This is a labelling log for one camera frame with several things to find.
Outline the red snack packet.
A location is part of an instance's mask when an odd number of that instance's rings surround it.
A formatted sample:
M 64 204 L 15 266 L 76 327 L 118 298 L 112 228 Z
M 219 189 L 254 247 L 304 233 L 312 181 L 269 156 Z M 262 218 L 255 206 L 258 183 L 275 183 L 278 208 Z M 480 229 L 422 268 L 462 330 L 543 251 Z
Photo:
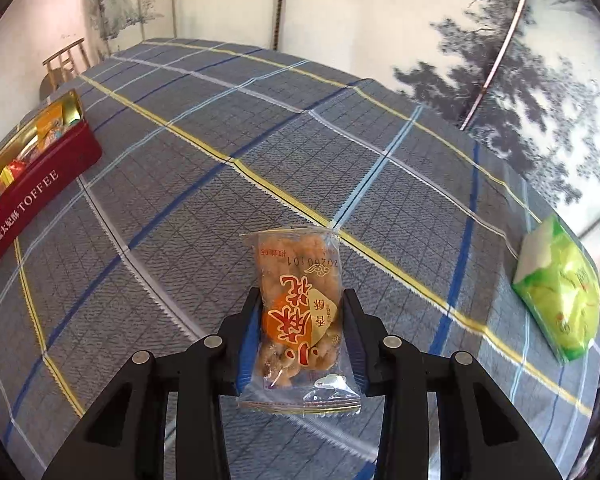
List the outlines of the red snack packet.
M 16 179 L 19 178 L 20 174 L 23 173 L 29 166 L 29 163 L 26 160 L 22 159 L 14 159 L 9 162 L 0 173 L 0 182 L 5 186 L 9 186 Z

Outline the orange snack packet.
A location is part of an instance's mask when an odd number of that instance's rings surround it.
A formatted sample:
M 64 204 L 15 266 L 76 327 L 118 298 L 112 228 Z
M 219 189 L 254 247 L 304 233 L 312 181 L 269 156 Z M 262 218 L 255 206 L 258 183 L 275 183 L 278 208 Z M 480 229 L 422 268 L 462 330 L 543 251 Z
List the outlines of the orange snack packet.
M 65 107 L 61 102 L 46 107 L 35 123 L 38 134 L 36 138 L 38 151 L 44 152 L 80 118 L 80 113 L 76 108 L 69 108 L 68 112 L 65 112 Z

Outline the green tissue pack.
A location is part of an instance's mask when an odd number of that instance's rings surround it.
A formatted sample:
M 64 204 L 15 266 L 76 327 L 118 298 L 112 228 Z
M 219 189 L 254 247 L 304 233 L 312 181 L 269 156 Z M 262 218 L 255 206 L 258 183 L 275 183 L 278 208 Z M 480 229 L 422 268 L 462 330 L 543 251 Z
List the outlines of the green tissue pack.
M 579 359 L 600 327 L 600 282 L 592 264 L 552 214 L 522 241 L 513 290 L 559 362 Z

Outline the red toffee tin box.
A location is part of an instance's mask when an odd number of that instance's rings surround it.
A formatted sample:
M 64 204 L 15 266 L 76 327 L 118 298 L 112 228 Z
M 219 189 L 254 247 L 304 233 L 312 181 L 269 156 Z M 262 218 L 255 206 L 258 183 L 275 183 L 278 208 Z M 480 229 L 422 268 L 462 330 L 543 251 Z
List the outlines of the red toffee tin box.
M 36 120 L 46 107 L 58 102 L 65 107 L 65 112 L 76 108 L 81 118 L 59 140 L 44 152 L 39 152 L 36 147 Z M 102 156 L 102 148 L 85 118 L 76 90 L 69 90 L 46 107 L 0 149 L 0 173 L 16 158 L 29 163 L 0 197 L 0 260 L 41 209 Z

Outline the light wooden chair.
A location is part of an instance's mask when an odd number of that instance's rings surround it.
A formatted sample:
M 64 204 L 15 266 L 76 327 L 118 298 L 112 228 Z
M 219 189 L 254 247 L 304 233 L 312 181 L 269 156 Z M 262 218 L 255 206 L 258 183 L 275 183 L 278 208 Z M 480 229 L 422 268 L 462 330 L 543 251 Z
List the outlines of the light wooden chair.
M 58 50 L 46 58 L 42 65 L 46 74 L 38 89 L 38 97 L 41 101 L 46 100 L 60 86 L 92 67 L 83 38 L 74 40 L 68 46 Z

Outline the painted folding screen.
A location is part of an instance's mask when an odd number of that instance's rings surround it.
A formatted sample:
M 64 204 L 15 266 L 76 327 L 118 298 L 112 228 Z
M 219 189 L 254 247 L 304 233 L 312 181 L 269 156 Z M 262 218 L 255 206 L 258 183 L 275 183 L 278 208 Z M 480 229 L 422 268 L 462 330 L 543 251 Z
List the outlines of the painted folding screen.
M 294 54 L 422 102 L 600 236 L 600 11 L 592 0 L 83 0 L 99 56 L 149 39 Z

